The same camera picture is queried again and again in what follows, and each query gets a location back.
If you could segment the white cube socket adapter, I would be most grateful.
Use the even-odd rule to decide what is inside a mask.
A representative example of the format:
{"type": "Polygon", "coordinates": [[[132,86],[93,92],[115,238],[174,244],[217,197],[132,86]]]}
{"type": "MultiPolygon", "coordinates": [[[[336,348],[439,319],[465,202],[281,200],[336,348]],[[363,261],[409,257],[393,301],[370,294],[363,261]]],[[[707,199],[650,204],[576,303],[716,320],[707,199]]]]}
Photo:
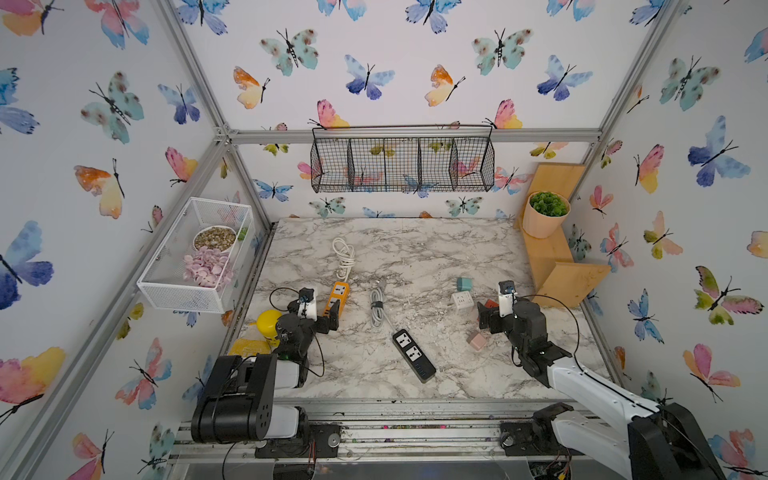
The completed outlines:
{"type": "Polygon", "coordinates": [[[458,291],[451,295],[452,305],[457,311],[470,309],[474,306],[474,300],[469,291],[458,291]]]}

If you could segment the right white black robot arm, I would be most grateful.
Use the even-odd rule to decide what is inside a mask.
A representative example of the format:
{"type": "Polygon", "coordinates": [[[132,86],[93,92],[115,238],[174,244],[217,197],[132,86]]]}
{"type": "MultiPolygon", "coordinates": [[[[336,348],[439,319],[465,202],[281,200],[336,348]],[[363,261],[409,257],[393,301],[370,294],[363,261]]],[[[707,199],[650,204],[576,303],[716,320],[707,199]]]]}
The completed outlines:
{"type": "Polygon", "coordinates": [[[576,352],[549,339],[538,304],[506,294],[497,306],[477,309],[481,329],[510,341],[515,366],[590,413],[563,403],[536,412],[532,439],[539,447],[576,450],[625,479],[723,478],[690,410],[633,394],[584,367],[576,352]]]}

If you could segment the teal plug adapter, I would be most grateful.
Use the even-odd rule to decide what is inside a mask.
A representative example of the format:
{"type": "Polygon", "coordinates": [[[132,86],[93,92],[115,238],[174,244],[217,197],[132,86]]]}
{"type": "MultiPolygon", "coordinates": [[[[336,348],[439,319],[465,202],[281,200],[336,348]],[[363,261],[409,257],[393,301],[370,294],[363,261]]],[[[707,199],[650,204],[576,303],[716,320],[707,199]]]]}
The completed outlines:
{"type": "Polygon", "coordinates": [[[456,280],[456,289],[458,292],[469,292],[473,288],[473,279],[468,277],[458,277],[456,280]]]}

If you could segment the orange power strip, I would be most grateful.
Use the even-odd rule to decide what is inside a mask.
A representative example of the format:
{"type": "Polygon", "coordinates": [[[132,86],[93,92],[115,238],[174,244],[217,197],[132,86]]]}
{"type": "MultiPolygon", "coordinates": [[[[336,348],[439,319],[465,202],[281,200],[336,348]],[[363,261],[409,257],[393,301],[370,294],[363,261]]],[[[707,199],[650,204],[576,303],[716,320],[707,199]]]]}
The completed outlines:
{"type": "Polygon", "coordinates": [[[340,318],[349,297],[349,293],[350,286],[348,283],[343,281],[335,282],[325,306],[324,315],[330,317],[332,313],[335,313],[336,317],[340,318]]]}

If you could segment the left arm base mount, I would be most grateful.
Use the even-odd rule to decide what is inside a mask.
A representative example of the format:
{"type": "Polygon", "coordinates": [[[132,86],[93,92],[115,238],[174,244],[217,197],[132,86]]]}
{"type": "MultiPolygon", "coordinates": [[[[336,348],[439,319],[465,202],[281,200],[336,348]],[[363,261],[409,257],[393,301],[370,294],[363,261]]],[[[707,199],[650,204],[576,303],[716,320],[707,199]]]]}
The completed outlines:
{"type": "Polygon", "coordinates": [[[256,448],[257,459],[331,459],[338,456],[341,444],[341,426],[335,423],[299,424],[297,435],[289,439],[269,439],[256,448]]]}

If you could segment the black power strip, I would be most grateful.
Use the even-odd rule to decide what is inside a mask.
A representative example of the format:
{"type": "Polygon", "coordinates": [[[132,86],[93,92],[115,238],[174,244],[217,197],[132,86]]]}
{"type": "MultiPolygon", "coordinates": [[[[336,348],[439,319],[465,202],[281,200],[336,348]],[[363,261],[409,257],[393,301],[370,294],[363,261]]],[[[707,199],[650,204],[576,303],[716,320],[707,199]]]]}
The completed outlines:
{"type": "Polygon", "coordinates": [[[422,383],[428,382],[435,376],[437,369],[434,364],[406,329],[397,330],[392,335],[392,341],[422,383]]]}

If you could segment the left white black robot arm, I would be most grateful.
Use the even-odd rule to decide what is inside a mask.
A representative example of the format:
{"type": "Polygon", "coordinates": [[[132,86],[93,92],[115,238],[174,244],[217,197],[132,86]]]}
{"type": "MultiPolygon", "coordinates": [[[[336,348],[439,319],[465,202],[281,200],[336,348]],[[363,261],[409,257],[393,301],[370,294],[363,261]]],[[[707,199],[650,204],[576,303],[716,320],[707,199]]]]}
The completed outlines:
{"type": "Polygon", "coordinates": [[[306,413],[276,406],[278,390],[304,385],[311,373],[308,350],[319,334],[339,327],[342,307],[335,302],[316,319],[298,312],[269,310],[257,319],[266,350],[249,354],[247,339],[232,345],[212,366],[190,423],[194,442],[234,444],[261,441],[277,449],[307,449],[313,441],[306,413]]]}

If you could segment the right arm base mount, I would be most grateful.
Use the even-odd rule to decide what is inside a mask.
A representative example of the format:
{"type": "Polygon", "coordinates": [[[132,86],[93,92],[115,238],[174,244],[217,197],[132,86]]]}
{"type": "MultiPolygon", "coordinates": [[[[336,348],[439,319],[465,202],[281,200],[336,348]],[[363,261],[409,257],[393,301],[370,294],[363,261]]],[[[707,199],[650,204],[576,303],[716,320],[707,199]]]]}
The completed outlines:
{"type": "Polygon", "coordinates": [[[574,408],[558,402],[534,412],[529,418],[500,424],[499,446],[507,457],[554,455],[560,443],[553,422],[574,408]]]}

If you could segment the pink plug adapter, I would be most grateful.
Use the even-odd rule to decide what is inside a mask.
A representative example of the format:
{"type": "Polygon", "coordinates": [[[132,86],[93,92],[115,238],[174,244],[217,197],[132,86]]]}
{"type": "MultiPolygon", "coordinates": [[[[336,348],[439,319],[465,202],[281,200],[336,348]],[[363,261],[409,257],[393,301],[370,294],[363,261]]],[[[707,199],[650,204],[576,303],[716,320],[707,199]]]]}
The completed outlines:
{"type": "Polygon", "coordinates": [[[488,339],[481,332],[473,333],[468,340],[468,344],[476,351],[482,351],[488,343],[488,339]]]}

